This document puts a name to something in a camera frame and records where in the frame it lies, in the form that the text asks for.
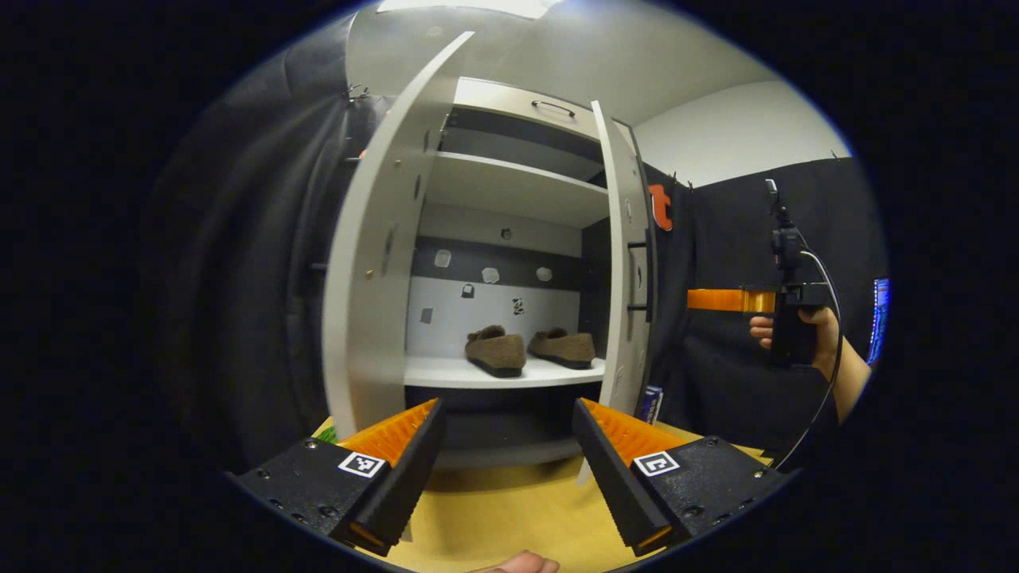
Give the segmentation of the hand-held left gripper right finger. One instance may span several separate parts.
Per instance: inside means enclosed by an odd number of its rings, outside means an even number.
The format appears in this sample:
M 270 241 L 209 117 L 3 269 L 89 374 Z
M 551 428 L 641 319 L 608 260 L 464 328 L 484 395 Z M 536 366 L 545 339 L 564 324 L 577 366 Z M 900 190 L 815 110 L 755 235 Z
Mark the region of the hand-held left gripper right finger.
M 785 474 L 717 436 L 693 440 L 579 398 L 572 432 L 636 557 L 706 536 L 785 485 Z

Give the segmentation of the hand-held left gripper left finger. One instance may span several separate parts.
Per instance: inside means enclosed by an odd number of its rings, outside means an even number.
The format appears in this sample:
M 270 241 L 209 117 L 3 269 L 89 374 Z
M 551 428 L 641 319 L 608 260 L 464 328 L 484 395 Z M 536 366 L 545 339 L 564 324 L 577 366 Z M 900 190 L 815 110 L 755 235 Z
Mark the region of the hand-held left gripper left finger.
M 386 557 L 401 541 L 446 430 L 447 406 L 430 399 L 345 439 L 335 427 L 301 439 L 232 482 L 305 529 Z

